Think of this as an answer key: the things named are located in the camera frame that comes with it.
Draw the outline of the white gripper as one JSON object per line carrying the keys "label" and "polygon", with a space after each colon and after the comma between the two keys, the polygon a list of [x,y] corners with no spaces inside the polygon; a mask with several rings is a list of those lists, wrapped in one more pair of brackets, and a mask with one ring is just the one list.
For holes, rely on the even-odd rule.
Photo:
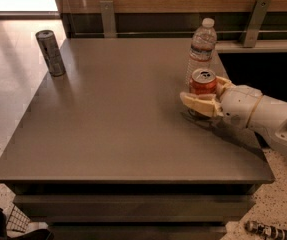
{"label": "white gripper", "polygon": [[254,108],[263,96],[262,92],[246,85],[234,86],[231,80],[221,76],[217,76],[216,81],[216,95],[222,95],[221,103],[215,94],[181,92],[182,103],[203,116],[223,116],[225,123],[239,129],[246,128]]}

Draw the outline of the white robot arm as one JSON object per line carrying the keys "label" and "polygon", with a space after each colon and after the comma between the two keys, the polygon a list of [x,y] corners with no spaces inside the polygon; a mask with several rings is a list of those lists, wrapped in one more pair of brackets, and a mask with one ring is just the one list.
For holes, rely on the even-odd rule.
{"label": "white robot arm", "polygon": [[222,77],[218,77],[215,94],[181,92],[180,99],[201,115],[220,117],[226,124],[257,133],[287,158],[287,102],[247,85],[234,85]]}

